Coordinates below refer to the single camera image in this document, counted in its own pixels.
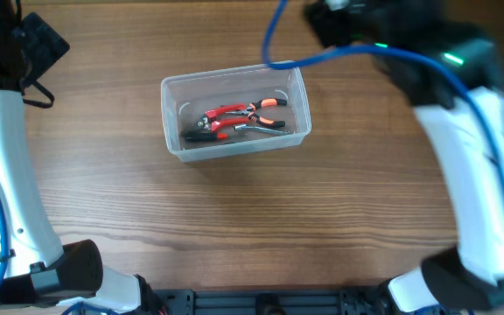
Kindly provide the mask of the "silver socket wrench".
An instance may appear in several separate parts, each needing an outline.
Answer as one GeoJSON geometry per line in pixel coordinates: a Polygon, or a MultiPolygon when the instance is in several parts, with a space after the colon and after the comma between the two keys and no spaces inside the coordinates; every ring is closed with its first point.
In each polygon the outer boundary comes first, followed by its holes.
{"type": "Polygon", "coordinates": [[[270,129],[270,128],[264,128],[264,127],[258,127],[258,126],[251,126],[247,124],[237,124],[233,126],[233,130],[237,132],[242,132],[242,131],[255,131],[255,132],[260,132],[264,134],[269,134],[269,135],[274,135],[274,136],[283,136],[283,135],[288,135],[290,134],[289,131],[281,131],[277,129],[270,129]]]}

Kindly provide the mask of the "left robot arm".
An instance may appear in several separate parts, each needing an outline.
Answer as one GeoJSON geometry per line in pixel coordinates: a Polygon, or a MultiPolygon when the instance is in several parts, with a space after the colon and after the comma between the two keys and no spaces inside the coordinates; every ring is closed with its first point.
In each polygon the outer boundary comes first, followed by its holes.
{"type": "Polygon", "coordinates": [[[141,276],[104,266],[90,240],[63,244],[43,206],[25,134],[27,88],[69,49],[39,15],[0,1],[0,309],[166,314],[141,276]]]}

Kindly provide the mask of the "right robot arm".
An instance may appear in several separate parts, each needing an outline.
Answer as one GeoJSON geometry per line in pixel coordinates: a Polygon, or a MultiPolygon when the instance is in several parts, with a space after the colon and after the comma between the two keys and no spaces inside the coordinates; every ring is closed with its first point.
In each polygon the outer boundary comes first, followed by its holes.
{"type": "Polygon", "coordinates": [[[504,305],[504,82],[495,43],[439,1],[314,1],[324,60],[370,54],[412,106],[437,156],[458,230],[452,247],[390,279],[391,306],[504,305]]]}

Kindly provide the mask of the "black red handled screwdriver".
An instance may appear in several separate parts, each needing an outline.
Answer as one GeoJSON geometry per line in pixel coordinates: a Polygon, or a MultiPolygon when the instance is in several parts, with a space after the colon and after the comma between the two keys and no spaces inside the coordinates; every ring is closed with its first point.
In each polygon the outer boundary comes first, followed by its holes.
{"type": "Polygon", "coordinates": [[[187,142],[191,143],[206,143],[216,142],[220,140],[227,140],[228,134],[226,133],[211,133],[211,132],[192,132],[183,135],[187,142]]]}

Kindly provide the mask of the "clear plastic container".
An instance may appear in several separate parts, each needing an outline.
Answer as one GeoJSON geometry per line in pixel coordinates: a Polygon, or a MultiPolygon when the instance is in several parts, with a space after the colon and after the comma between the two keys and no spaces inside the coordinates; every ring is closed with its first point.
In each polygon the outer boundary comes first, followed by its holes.
{"type": "Polygon", "coordinates": [[[297,146],[312,130],[297,68],[255,65],[167,77],[161,112],[167,148],[182,162],[297,146]]]}

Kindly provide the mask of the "red handled snips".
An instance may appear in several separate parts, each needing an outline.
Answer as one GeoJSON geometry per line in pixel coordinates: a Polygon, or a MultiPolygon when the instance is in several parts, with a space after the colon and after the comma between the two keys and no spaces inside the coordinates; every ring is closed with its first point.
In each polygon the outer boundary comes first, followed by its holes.
{"type": "Polygon", "coordinates": [[[194,124],[184,129],[182,133],[216,133],[226,127],[244,124],[249,119],[245,115],[234,115],[233,111],[243,111],[246,108],[247,106],[244,103],[236,103],[209,109],[194,124]]]}

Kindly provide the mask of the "orange black needle-nose pliers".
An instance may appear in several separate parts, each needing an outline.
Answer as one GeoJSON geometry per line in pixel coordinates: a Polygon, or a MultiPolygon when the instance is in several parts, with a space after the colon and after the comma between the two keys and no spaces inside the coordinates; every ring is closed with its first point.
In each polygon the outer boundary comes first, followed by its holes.
{"type": "Polygon", "coordinates": [[[244,116],[253,123],[257,123],[262,127],[270,129],[281,129],[286,126],[285,120],[270,119],[263,114],[270,112],[272,108],[285,108],[288,102],[279,98],[267,98],[260,101],[251,102],[248,106],[242,109],[232,110],[228,113],[234,116],[244,116]]]}

